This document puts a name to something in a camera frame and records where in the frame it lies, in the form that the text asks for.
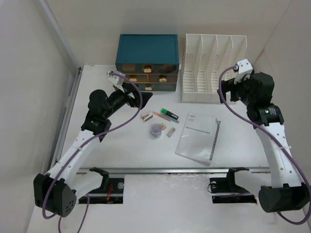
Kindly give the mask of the pink mini stapler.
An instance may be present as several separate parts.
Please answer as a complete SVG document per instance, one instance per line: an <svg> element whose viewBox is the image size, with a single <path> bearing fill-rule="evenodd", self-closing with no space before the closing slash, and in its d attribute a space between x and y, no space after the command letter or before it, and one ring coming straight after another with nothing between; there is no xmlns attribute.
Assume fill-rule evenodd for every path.
<svg viewBox="0 0 311 233"><path fill-rule="evenodd" d="M147 122L148 120L152 119L153 116L154 116L153 112L148 112L148 113L142 114L142 115L141 115L141 119L142 119L144 122Z"/></svg>

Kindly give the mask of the teal drawer organizer box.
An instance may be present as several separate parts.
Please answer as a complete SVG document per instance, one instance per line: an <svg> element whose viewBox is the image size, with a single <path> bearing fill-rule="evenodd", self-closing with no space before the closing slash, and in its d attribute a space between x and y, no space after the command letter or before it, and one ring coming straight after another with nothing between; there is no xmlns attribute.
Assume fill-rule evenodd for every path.
<svg viewBox="0 0 311 233"><path fill-rule="evenodd" d="M179 73L176 34L121 34L115 66L141 91L173 92Z"/></svg>

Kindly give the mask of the white spiral manual booklet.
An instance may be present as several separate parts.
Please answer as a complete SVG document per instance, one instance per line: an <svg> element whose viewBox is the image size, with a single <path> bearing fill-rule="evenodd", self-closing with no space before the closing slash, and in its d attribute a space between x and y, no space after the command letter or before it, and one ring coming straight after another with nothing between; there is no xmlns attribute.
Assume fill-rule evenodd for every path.
<svg viewBox="0 0 311 233"><path fill-rule="evenodd" d="M175 154L209 166L215 153L221 121L205 114L189 113Z"/></svg>

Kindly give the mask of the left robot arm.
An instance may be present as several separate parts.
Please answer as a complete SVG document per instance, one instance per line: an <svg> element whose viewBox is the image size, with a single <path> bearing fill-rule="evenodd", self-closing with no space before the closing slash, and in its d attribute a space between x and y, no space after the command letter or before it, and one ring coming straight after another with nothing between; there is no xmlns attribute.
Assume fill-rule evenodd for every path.
<svg viewBox="0 0 311 233"><path fill-rule="evenodd" d="M88 112L75 141L63 157L46 174L34 178L35 205L43 212L67 217L76 202L92 190L104 192L109 186L109 173L91 168L86 177L77 180L76 173L89 154L100 145L105 135L112 132L112 116L124 105L141 110L153 96L141 92L136 85L124 83L108 96L103 90L94 90L89 96Z"/></svg>

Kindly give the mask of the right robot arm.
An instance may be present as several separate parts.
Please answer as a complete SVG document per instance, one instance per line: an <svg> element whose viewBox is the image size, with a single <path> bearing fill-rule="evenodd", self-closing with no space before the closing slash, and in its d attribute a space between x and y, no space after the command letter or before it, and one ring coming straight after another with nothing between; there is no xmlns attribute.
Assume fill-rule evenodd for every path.
<svg viewBox="0 0 311 233"><path fill-rule="evenodd" d="M264 148L271 175L271 181L266 183L246 168L230 168L225 179L226 188L230 192L248 191L258 197L265 212L281 214L310 204L311 185L290 154L282 112L271 102L274 86L270 75L252 72L242 75L238 81L220 79L217 92L226 107L229 106L226 93L230 93L231 101L241 101L246 106L247 117L231 107L228 109L253 126Z"/></svg>

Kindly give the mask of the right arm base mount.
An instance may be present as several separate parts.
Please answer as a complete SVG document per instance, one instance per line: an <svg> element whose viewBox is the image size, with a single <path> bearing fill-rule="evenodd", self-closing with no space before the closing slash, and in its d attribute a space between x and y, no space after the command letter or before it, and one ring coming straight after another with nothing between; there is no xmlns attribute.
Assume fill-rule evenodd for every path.
<svg viewBox="0 0 311 233"><path fill-rule="evenodd" d="M246 189L236 185L235 173L249 171L244 167L230 168L225 176L211 176L207 190L212 194L213 204L257 204L257 198Z"/></svg>

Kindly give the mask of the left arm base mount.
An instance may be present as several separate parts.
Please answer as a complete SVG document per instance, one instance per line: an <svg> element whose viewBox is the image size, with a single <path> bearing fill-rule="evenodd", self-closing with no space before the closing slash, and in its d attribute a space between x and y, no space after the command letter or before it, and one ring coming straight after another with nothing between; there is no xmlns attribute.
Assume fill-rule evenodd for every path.
<svg viewBox="0 0 311 233"><path fill-rule="evenodd" d="M88 192L90 204L123 204L125 178L111 176L108 171L93 167L89 170L101 176L101 184Z"/></svg>

